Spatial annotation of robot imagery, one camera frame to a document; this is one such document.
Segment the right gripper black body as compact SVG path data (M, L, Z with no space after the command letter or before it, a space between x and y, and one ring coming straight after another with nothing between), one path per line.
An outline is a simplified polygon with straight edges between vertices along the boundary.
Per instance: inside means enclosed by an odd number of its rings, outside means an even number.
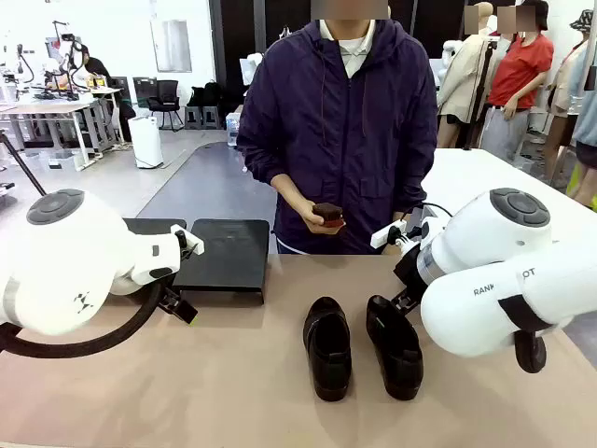
M400 259L394 268L394 273L404 285L403 293L410 299L420 299L427 289L417 268L417 258L421 252L421 245L415 243Z

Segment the person's left hand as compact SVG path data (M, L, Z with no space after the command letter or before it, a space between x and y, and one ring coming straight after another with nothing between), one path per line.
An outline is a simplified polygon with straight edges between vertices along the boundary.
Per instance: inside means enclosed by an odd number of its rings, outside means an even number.
M393 214L393 221L403 220L406 223L410 221L410 214L405 214L404 212L395 212ZM402 249L398 245L387 245L382 252L385 256L402 256Z

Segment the person's right hand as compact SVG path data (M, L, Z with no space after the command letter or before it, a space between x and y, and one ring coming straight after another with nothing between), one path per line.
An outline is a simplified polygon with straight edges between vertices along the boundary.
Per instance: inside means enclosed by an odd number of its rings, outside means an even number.
M294 210L301 216L311 233L335 235L345 226L345 222L340 220L335 222L335 227L327 227L325 220L313 212L313 206L313 202L304 198L299 199L294 205Z

